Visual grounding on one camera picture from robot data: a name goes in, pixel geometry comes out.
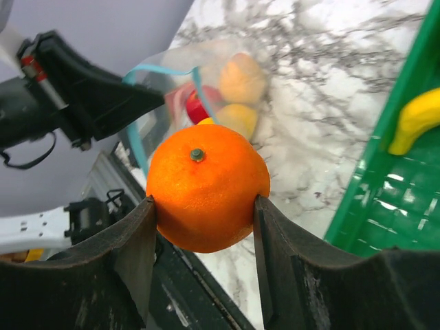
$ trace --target red apple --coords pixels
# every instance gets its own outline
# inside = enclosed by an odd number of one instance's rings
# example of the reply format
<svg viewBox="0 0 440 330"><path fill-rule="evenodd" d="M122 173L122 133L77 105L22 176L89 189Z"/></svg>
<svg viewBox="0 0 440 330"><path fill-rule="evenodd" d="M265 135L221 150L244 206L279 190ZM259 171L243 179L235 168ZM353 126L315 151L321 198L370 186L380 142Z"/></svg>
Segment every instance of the red apple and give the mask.
<svg viewBox="0 0 440 330"><path fill-rule="evenodd" d="M218 89L210 86L202 86L202 91L204 96L208 99L210 105L216 109L216 104L219 102L223 102L223 98ZM185 103L186 113L188 117L191 119L194 125L199 124L203 119L209 117L208 112L205 110L204 104L201 101L201 98L197 94L197 90L192 91L189 95L188 99L186 99Z"/></svg>

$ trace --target tangerine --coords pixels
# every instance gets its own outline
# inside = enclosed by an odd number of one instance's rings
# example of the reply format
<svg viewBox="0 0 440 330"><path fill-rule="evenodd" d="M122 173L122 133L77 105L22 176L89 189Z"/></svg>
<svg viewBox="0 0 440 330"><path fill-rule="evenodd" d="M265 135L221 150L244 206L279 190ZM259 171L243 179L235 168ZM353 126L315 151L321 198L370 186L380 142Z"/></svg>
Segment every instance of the tangerine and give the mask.
<svg viewBox="0 0 440 330"><path fill-rule="evenodd" d="M254 201L269 192L264 159L242 135L221 125L191 126L165 140L153 155L146 186L159 232L201 253L249 235Z"/></svg>

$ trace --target clear plastic bag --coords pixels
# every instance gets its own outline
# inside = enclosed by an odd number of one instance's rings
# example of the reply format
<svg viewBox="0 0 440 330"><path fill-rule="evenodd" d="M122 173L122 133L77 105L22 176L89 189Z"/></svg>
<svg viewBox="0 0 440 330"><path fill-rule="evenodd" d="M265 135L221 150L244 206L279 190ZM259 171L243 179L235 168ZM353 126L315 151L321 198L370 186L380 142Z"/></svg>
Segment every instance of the clear plastic bag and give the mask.
<svg viewBox="0 0 440 330"><path fill-rule="evenodd" d="M261 65L265 55L257 49L239 38L207 41L156 54L133 68L124 78L126 83L144 83L165 99L163 107L129 127L137 162L147 165L152 153L142 143L152 138L145 129L152 122L162 128L162 139L190 125L220 124L250 140L269 85Z"/></svg>

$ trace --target green bin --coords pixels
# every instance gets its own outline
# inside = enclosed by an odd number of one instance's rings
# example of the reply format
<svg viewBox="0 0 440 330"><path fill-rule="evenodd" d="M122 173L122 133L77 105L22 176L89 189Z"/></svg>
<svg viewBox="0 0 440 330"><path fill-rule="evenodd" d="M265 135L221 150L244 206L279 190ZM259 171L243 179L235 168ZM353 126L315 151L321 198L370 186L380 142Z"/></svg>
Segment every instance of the green bin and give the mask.
<svg viewBox="0 0 440 330"><path fill-rule="evenodd" d="M387 153L404 105L440 87L440 0L434 0L324 239L370 256L440 250L440 127L402 157Z"/></svg>

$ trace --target white marble surface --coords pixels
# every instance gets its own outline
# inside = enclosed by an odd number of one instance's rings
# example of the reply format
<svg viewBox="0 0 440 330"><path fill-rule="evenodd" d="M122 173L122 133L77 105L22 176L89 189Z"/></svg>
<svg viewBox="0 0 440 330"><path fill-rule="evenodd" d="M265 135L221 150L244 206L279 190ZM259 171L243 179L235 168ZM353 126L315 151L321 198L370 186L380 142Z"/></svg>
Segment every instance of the white marble surface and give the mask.
<svg viewBox="0 0 440 330"><path fill-rule="evenodd" d="M172 47L242 36L269 52L272 86L252 142L270 199L323 237L429 3L195 0ZM199 258L263 329L252 237Z"/></svg>

